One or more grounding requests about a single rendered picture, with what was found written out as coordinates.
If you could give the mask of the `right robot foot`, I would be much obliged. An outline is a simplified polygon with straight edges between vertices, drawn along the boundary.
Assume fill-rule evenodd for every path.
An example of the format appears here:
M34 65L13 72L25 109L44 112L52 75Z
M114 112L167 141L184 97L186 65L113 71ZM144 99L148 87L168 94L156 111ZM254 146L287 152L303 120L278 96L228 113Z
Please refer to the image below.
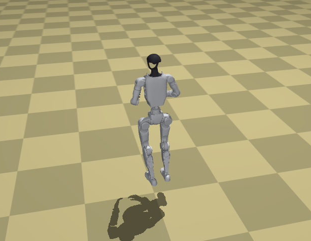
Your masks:
M163 176L164 180L166 182L169 182L170 181L170 175L167 175L167 173L166 173L166 175L164 175L164 168L161 168L160 172L161 172L161 175Z

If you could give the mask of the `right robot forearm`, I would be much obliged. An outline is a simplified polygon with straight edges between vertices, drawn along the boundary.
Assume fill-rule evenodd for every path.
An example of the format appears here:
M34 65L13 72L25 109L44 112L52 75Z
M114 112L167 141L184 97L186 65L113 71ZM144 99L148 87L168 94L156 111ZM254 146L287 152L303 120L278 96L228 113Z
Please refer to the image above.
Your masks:
M170 96L170 97L173 97L173 96L172 96L172 92L173 92L173 90L168 90L168 91L167 91L167 96L166 96L166 97L169 97L169 96Z

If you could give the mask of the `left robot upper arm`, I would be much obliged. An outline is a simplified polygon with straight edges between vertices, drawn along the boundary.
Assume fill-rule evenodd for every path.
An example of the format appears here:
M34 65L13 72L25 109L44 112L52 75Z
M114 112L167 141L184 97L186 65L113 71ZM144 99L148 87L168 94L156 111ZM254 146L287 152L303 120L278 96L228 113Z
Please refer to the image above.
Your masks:
M145 77L140 77L135 80L135 86L134 86L133 98L132 98L131 104L138 105L139 103L138 97L141 92L141 87L145 85L145 80L146 80Z

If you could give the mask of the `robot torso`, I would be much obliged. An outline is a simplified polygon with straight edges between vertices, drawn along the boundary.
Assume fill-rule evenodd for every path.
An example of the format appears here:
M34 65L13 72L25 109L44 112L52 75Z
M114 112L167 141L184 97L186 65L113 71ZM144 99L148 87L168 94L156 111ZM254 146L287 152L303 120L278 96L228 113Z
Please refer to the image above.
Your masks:
M150 73L151 74L151 73ZM167 77L163 73L159 77L151 77L147 74L144 87L144 97L147 104L151 107L148 112L150 118L150 125L158 125L163 123L164 115L159 106L164 105L167 96Z

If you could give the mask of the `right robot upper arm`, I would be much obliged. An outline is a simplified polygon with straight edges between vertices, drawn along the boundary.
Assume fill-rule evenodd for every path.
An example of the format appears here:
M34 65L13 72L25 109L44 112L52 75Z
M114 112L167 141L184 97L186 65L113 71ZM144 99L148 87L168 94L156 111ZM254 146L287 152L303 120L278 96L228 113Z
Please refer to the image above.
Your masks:
M170 85L171 89L173 90L172 96L178 97L180 95L180 90L178 89L177 83L174 80L174 77L170 74L165 74L167 77L167 82Z

